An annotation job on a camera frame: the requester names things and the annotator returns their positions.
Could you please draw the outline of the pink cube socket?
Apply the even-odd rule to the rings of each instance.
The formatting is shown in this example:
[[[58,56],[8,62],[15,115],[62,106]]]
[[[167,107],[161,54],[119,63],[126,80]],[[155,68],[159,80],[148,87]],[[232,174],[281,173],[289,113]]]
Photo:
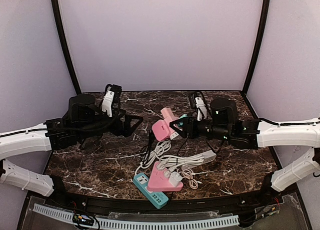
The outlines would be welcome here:
[[[168,123],[162,119],[153,124],[151,129],[157,141],[170,139],[169,136],[175,132],[170,128]]]

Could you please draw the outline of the teal charger plug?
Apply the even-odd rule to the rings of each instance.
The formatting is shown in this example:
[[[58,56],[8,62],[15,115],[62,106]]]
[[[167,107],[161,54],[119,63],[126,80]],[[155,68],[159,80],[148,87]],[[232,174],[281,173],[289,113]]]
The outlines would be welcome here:
[[[188,116],[187,114],[183,114],[179,119],[186,118],[187,116]],[[184,124],[184,122],[181,120],[177,125],[178,125],[179,127],[182,127],[183,124]]]

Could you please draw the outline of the light pink charger block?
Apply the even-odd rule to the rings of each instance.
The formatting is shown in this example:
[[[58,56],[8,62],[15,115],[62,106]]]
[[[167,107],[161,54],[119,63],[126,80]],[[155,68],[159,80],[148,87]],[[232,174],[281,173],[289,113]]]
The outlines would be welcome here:
[[[172,110],[168,107],[162,108],[160,112],[161,112],[164,119],[171,119],[172,120],[175,117]]]

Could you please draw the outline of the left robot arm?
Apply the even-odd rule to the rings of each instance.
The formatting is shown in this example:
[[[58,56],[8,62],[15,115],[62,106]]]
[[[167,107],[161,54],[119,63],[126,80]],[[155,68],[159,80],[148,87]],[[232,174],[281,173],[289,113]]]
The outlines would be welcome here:
[[[91,94],[71,97],[68,111],[62,118],[23,130],[0,135],[0,181],[45,197],[65,194],[62,179],[19,167],[9,157],[31,152],[56,151],[83,143],[87,138],[110,132],[129,137],[142,123],[143,117],[128,115],[121,109],[118,96],[105,96],[106,105],[98,107]]]

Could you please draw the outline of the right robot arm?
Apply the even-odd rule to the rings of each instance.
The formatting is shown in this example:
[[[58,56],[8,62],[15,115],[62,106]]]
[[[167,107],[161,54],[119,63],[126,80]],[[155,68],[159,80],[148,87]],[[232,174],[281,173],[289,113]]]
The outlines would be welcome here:
[[[267,174],[262,194],[277,194],[288,186],[320,169],[320,120],[313,118],[294,122],[273,122],[264,118],[239,120],[236,103],[217,98],[210,103],[211,119],[198,121],[187,116],[169,126],[183,138],[227,141],[238,149],[271,146],[307,146],[308,151],[288,166]]]

